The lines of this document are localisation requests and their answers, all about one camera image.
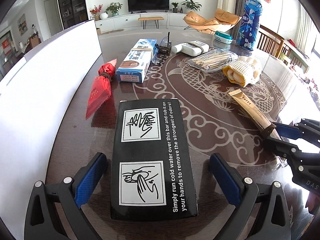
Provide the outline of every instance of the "cabinet drawer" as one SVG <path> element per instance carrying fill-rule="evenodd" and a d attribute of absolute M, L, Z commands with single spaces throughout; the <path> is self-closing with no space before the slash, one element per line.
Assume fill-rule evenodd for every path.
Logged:
<path fill-rule="evenodd" d="M 185 17 L 185 14 L 180 13 L 172 13 L 170 14 L 170 26 L 181 26 L 181 27 L 187 27 L 188 24 L 183 20 Z"/>
<path fill-rule="evenodd" d="M 120 16 L 115 17 L 115 28 L 122 29 L 122 28 L 129 28 L 129 27 L 139 27 L 142 26 L 142 23 L 138 21 L 140 18 L 140 14 L 132 14 L 128 16 Z"/>
<path fill-rule="evenodd" d="M 159 20 L 159 26 L 165 26 L 165 24 L 167 23 L 167 25 L 169 25 L 170 22 L 170 14 L 161 14 L 161 13 L 157 13 L 157 14 L 142 14 L 141 17 L 163 17 L 164 20 Z M 147 26 L 156 26 L 155 21 L 147 21 Z"/>
<path fill-rule="evenodd" d="M 100 28 L 101 32 L 107 32 L 115 29 L 114 19 L 105 19 L 96 22 L 96 27 Z"/>

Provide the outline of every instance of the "orange lounge chair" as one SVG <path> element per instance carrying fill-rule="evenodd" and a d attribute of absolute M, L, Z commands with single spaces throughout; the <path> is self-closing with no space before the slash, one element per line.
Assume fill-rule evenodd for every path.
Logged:
<path fill-rule="evenodd" d="M 198 32 L 214 34 L 216 31 L 226 32 L 235 26 L 241 17 L 217 9 L 214 18 L 206 20 L 193 11 L 187 13 L 183 20 L 189 25 L 186 29 L 194 28 Z"/>

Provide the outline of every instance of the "white square illustration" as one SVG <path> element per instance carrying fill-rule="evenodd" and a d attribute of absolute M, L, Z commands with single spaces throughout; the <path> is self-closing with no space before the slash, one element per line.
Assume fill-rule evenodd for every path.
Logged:
<path fill-rule="evenodd" d="M 121 142 L 161 140 L 159 109 L 124 111 Z"/>
<path fill-rule="evenodd" d="M 163 161 L 120 163 L 119 205 L 166 205 Z"/>

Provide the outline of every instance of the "black television screen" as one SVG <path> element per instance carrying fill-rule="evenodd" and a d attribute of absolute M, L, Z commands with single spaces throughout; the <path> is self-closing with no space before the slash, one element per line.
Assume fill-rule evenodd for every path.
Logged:
<path fill-rule="evenodd" d="M 142 10 L 169 10 L 169 0 L 128 0 L 129 12 Z"/>

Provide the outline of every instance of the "blue camouflage bottle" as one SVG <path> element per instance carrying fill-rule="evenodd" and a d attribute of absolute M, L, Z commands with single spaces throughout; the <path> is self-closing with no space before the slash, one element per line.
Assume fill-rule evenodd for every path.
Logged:
<path fill-rule="evenodd" d="M 236 39 L 240 47 L 253 51 L 253 47 L 257 41 L 261 14 L 261 0 L 244 0 L 244 14 Z"/>

